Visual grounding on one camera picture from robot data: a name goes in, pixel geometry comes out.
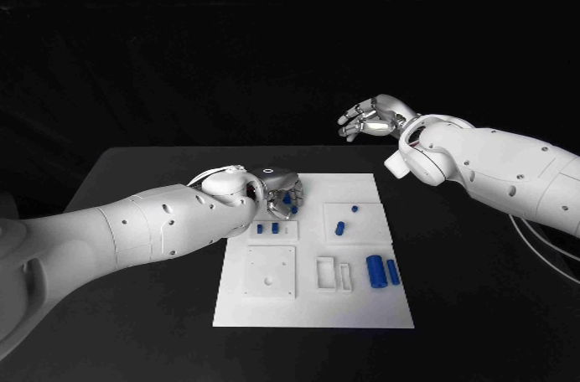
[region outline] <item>white platform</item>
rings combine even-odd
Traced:
[[[399,286],[393,286],[389,272],[390,285],[386,288],[374,289],[369,282],[367,257],[381,255],[384,265],[389,259],[397,260],[383,206],[377,205],[381,200],[373,174],[301,174],[301,178],[306,199],[299,214],[293,217],[293,221],[298,221],[298,239],[293,232],[288,240],[282,235],[282,238],[276,239],[266,237],[263,242],[250,230],[229,240],[214,326],[413,328],[405,275],[399,274]],[[325,204],[345,205],[332,206],[330,210],[330,205],[325,209]],[[360,206],[357,213],[351,210],[354,205]],[[332,222],[338,219],[347,223],[341,236],[347,238],[343,240],[335,240],[335,236],[327,233],[327,229],[337,229],[337,223],[332,225]],[[276,221],[266,210],[257,216],[257,222],[260,221]],[[370,237],[361,234],[364,224],[370,227],[369,231],[376,232]],[[265,233],[270,233],[270,228],[265,227]],[[260,272],[252,273],[255,276],[249,276],[250,246],[260,246],[259,250],[268,250],[269,247],[280,250],[279,254],[275,254],[275,250],[269,251],[266,256],[270,259],[265,259]],[[286,291],[291,277],[288,272],[292,268],[288,257],[282,257],[285,248],[280,247],[295,249],[295,252],[289,251],[289,254],[295,254],[295,294],[288,294],[291,291]],[[337,292],[318,291],[319,256],[334,258]],[[286,265],[280,268],[283,273],[279,273],[275,266],[280,266],[282,261]],[[341,292],[341,263],[350,265],[353,291],[348,294]],[[278,275],[285,288],[269,298],[269,288],[276,286]],[[253,286],[253,291],[257,292],[253,297],[247,294],[249,286]]]

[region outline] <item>table surface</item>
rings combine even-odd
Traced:
[[[459,184],[394,178],[383,162],[396,149],[115,148],[67,211],[187,184],[229,164],[373,173],[416,329],[214,328],[220,240],[178,261],[87,283],[0,363],[0,380],[573,380],[578,285],[533,254],[508,215],[472,200]]]

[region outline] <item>blue cylindrical object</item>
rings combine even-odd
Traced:
[[[340,221],[340,222],[338,222],[338,225],[337,225],[335,234],[337,234],[337,235],[343,235],[344,232],[345,232],[345,222],[344,222],[344,221]]]
[[[394,286],[399,286],[402,283],[399,280],[399,273],[397,273],[397,267],[396,267],[396,261],[393,259],[387,260],[387,267],[390,268],[390,275],[392,275],[392,282]]]
[[[367,268],[373,288],[387,287],[387,275],[384,274],[383,258],[380,255],[367,257]]]

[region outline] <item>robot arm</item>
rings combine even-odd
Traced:
[[[91,280],[237,236],[263,203],[280,219],[302,205],[302,181],[282,168],[253,173],[242,166],[218,168],[190,185],[47,218],[0,219],[0,359]],[[283,202],[286,193],[293,207]]]
[[[364,101],[340,118],[348,141],[361,133],[394,135],[399,151],[384,162],[397,178],[429,185],[461,183],[477,200],[507,214],[580,238],[580,160],[532,137],[442,115],[420,115],[389,95]]]

